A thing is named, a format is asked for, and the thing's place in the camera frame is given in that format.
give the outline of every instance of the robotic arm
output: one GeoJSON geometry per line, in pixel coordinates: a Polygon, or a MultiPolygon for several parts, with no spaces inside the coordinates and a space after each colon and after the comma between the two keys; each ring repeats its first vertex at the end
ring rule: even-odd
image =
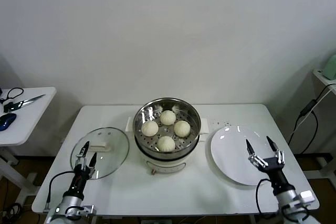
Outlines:
{"type": "Polygon", "coordinates": [[[47,212],[46,224],[63,224],[63,223],[85,223],[81,221],[82,216],[95,215],[96,210],[94,205],[81,206],[84,200],[84,188],[86,182],[91,178],[95,171],[97,161],[97,153],[95,153],[89,163],[86,165],[86,152],[89,148],[89,142],[83,146],[80,153],[76,155],[74,177],[71,181],[69,189],[63,194],[62,202],[53,209],[49,209],[50,195],[46,203],[44,212],[47,212]]]}
{"type": "Polygon", "coordinates": [[[275,153],[274,157],[261,158],[255,154],[251,144],[246,140],[247,152],[250,162],[262,173],[266,173],[271,181],[273,194],[279,202],[280,214],[284,223],[319,223],[313,216],[309,215],[307,207],[315,201],[311,191],[304,191],[297,194],[295,187],[288,183],[282,169],[285,166],[285,154],[278,149],[269,137],[267,141],[275,153]]]}

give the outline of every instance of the floor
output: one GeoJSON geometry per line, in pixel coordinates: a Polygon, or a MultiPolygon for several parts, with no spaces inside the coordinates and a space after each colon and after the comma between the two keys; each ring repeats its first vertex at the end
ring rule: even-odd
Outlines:
{"type": "MultiPolygon", "coordinates": [[[[41,185],[48,170],[52,164],[52,159],[21,159],[19,164],[15,166],[15,169],[20,172],[23,176],[27,176],[30,172],[37,172],[38,176],[35,180],[35,185],[41,185]]],[[[313,158],[298,158],[298,162],[303,170],[319,169],[319,164],[313,158]]],[[[6,194],[6,184],[7,179],[2,178],[0,180],[0,207],[3,209],[3,202],[6,194]]],[[[311,214],[319,220],[321,223],[331,223],[333,219],[333,211],[336,211],[336,191],[333,189],[332,185],[327,179],[316,179],[309,181],[311,187],[319,198],[320,208],[318,210],[312,211],[311,214]]],[[[5,207],[8,207],[11,203],[15,202],[15,199],[19,193],[19,188],[16,187],[11,182],[8,183],[8,194],[6,198],[5,207]]],[[[38,215],[31,210],[31,204],[34,198],[30,197],[27,199],[24,205],[24,212],[21,218],[17,221],[17,224],[42,224],[44,223],[45,216],[41,215],[38,221],[38,215]]],[[[203,219],[201,217],[189,217],[181,222],[185,217],[169,217],[169,218],[150,218],[150,217],[129,217],[123,219],[111,219],[106,220],[98,218],[97,224],[139,224],[141,220],[148,219],[172,219],[173,224],[181,223],[195,223],[206,224],[206,223],[234,223],[234,224],[250,224],[248,216],[209,216],[203,219]]]]}

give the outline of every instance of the white plate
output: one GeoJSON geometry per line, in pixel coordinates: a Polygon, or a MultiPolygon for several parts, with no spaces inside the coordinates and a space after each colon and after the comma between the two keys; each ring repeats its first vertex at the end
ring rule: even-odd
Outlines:
{"type": "Polygon", "coordinates": [[[248,160],[246,139],[258,156],[274,156],[266,136],[242,126],[218,130],[211,140],[211,154],[218,168],[226,176],[244,185],[257,185],[261,179],[267,178],[267,175],[248,160]]]}

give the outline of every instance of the blue mouse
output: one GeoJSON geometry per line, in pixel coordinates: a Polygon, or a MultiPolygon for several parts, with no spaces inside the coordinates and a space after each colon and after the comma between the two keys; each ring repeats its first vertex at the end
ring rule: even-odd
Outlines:
{"type": "Polygon", "coordinates": [[[0,131],[7,129],[15,119],[16,114],[14,113],[8,113],[0,116],[0,131]]]}

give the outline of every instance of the steamed bun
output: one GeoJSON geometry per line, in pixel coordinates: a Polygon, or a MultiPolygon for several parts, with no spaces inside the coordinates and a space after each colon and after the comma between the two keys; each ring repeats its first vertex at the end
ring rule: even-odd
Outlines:
{"type": "Polygon", "coordinates": [[[141,126],[141,132],[145,136],[154,136],[159,131],[159,126],[154,121],[147,121],[141,126]]]}
{"type": "Polygon", "coordinates": [[[160,152],[172,152],[175,149],[175,141],[170,136],[163,136],[157,144],[160,152]]]}
{"type": "Polygon", "coordinates": [[[176,115],[173,111],[165,110],[160,115],[160,121],[164,125],[172,125],[176,120],[176,115]]]}
{"type": "Polygon", "coordinates": [[[174,126],[175,134],[179,137],[186,137],[190,134],[190,125],[186,121],[178,121],[174,126]]]}

